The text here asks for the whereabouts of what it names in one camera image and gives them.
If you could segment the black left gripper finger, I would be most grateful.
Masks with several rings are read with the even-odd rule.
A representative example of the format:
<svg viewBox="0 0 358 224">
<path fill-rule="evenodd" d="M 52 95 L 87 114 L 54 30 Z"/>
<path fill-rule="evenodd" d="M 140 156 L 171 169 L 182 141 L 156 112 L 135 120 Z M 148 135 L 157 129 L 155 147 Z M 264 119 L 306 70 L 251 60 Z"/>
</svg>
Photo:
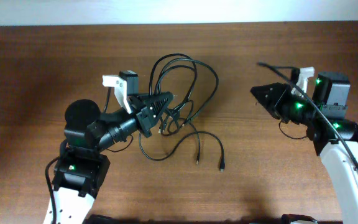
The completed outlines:
<svg viewBox="0 0 358 224">
<path fill-rule="evenodd" d="M 149 121 L 151 123 L 157 123 L 172 100 L 172 93 L 159 93 L 154 95 L 148 95 L 147 109 Z"/>
<path fill-rule="evenodd" d="M 173 100 L 173 94 L 169 91 L 153 95 L 144 93 L 137 95 L 136 98 L 147 106 L 151 106 L 153 108 L 162 108 L 170 104 L 170 102 Z"/>
</svg>

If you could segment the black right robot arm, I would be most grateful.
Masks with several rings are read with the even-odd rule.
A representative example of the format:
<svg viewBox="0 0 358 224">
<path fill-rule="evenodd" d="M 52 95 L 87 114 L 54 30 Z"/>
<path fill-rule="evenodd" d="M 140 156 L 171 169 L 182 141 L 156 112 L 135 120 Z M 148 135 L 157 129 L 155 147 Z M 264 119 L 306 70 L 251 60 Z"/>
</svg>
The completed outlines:
<svg viewBox="0 0 358 224">
<path fill-rule="evenodd" d="M 328 172 L 343 223 L 358 223 L 358 124 L 345 118 L 350 81 L 341 73 L 320 73 L 313 96 L 308 96 L 314 76 L 312 67 L 293 68 L 288 83 L 254 86 L 250 92 L 273 118 L 307 127 L 306 137 Z"/>
</svg>

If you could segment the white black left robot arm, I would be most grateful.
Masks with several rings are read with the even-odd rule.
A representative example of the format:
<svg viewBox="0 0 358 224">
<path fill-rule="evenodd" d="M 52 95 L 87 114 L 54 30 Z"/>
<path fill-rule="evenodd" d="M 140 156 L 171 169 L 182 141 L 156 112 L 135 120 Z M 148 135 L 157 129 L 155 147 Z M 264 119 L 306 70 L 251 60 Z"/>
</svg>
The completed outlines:
<svg viewBox="0 0 358 224">
<path fill-rule="evenodd" d="M 102 112 L 87 99 L 77 100 L 65 111 L 65 139 L 47 178 L 50 201 L 45 223 L 83 223 L 102 186 L 110 161 L 102 152 L 125 142 L 138 131 L 145 137 L 173 100 L 168 92 L 129 97 L 129 108 Z"/>
</svg>

